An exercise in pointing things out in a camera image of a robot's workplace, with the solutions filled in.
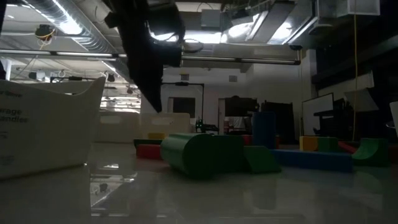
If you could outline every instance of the whiteboard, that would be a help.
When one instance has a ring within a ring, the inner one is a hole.
[[[314,113],[333,110],[333,94],[327,94],[303,102],[303,128],[304,135],[314,136],[313,129],[320,129],[319,117]]]

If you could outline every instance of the air vent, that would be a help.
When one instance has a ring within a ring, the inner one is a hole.
[[[229,82],[238,82],[238,77],[236,75],[230,75]]]
[[[181,81],[189,81],[189,74],[180,74]]]

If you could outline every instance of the yellow foam block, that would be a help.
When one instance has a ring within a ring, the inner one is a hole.
[[[148,133],[148,139],[165,139],[165,133]]]
[[[318,149],[318,137],[300,136],[301,151],[316,151]]]

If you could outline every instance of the blue foam block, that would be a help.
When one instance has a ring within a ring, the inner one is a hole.
[[[282,166],[352,172],[353,160],[350,154],[331,152],[305,152],[296,150],[271,150]]]
[[[275,149],[275,113],[257,112],[253,115],[253,146],[265,146],[269,149]]]

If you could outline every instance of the white floor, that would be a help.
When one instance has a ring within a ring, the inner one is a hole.
[[[283,167],[195,181],[129,151],[94,158],[0,182],[0,223],[398,223],[396,166],[354,174]]]

